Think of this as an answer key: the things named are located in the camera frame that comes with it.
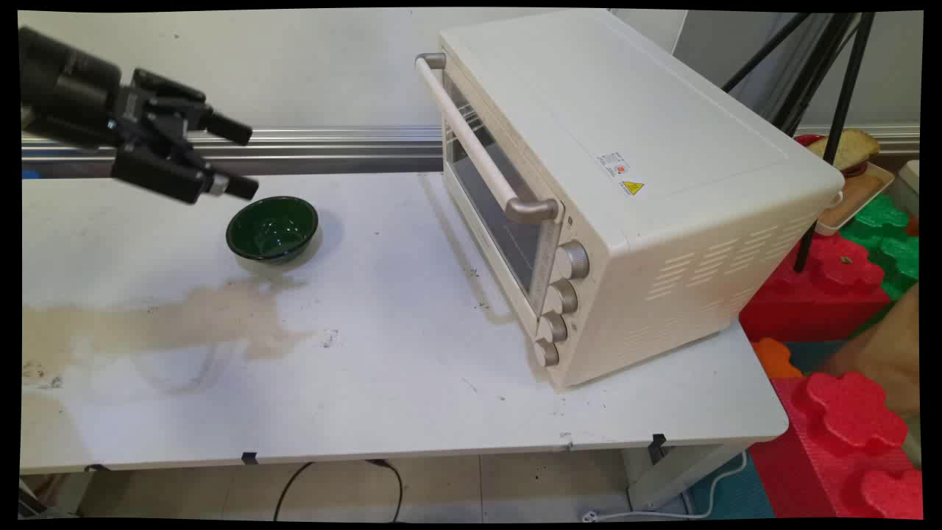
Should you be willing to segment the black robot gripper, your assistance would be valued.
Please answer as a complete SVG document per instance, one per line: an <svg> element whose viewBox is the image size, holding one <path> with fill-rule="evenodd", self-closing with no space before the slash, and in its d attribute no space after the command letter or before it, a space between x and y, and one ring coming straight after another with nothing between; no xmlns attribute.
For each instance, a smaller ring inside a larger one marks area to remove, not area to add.
<svg viewBox="0 0 942 530"><path fill-rule="evenodd" d="M110 176L186 204L203 194L229 194L252 200L259 182L203 160L195 151L161 157L160 141L137 125L139 104L125 116L121 69L33 28L19 28L21 108L30 119L21 128L81 149L120 147ZM184 123L184 132L208 131L216 137L246 146L253 130L208 104L198 90L145 69L132 72L132 87L144 92L145 116L172 116Z"/></svg>

